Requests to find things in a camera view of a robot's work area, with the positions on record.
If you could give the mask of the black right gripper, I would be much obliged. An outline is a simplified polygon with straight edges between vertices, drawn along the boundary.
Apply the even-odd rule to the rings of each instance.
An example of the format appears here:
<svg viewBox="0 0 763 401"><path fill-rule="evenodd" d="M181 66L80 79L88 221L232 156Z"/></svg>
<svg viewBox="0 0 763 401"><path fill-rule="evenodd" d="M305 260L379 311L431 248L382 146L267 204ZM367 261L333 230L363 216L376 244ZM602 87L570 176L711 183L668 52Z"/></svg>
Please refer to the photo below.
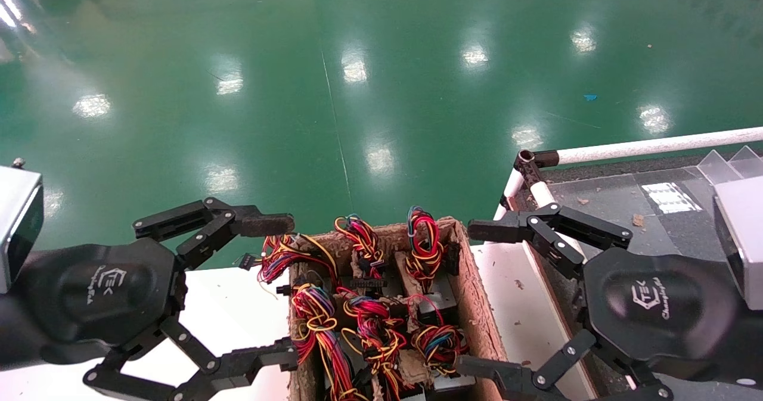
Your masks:
<svg viewBox="0 0 763 401"><path fill-rule="evenodd" d="M630 253L624 250L632 239L629 229L559 203L509 210L498 220L472 219L468 236L486 243L527 243L567 279L584 277L590 330L623 363L642 362L657 373L716 377L723 357L732 352L725 342L746 313L725 263ZM584 265L572 239L604 252ZM556 384L589 352L599 352L599 336L591 331L577 333L539 371L472 356L459 357L456 371L491 380L504 400L567 400ZM631 365L626 371L635 387L597 400L674 399L649 369Z"/></svg>

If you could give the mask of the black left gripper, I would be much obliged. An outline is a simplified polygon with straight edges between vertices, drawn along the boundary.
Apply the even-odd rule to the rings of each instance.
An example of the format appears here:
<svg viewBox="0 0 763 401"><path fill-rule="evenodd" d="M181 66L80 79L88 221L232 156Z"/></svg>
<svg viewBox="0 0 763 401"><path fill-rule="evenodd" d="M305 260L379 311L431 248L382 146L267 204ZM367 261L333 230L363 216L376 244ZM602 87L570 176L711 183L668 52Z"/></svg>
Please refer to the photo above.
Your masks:
<svg viewBox="0 0 763 401"><path fill-rule="evenodd" d="M292 232L290 213L263 214L254 205L207 197L139 218L132 227L139 240L130 244L30 254L12 286L12 363L76 365L106 356L82 382L122 400L210 400L253 385L267 366L297 369L289 337L215 356L178 319L187 293L183 271L197 269L237 236ZM185 234L191 237L175 255L160 244ZM198 368L188 381L172 386L123 374L129 360L164 340Z"/></svg>

